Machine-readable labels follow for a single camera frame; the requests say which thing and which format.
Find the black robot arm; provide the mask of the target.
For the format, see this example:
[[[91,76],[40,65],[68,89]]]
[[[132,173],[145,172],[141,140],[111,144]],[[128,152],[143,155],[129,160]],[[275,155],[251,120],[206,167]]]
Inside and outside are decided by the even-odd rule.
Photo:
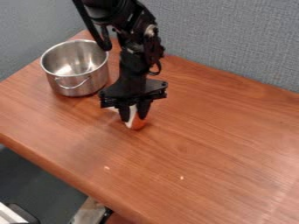
[[[100,106],[117,109],[128,122],[145,119],[151,103],[166,97],[168,84],[155,78],[162,72],[164,46],[156,18],[139,0],[72,0],[88,32],[103,51],[112,49],[109,32],[120,46],[119,77],[99,93]]]

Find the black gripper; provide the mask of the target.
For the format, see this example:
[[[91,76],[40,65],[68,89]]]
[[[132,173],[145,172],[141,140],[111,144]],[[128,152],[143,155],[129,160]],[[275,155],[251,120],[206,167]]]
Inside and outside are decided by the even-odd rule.
[[[136,104],[139,118],[144,120],[152,101],[166,97],[168,83],[147,78],[147,75],[155,75],[150,68],[141,55],[121,52],[116,82],[97,94],[100,107],[117,108],[124,123],[129,120],[131,105]]]

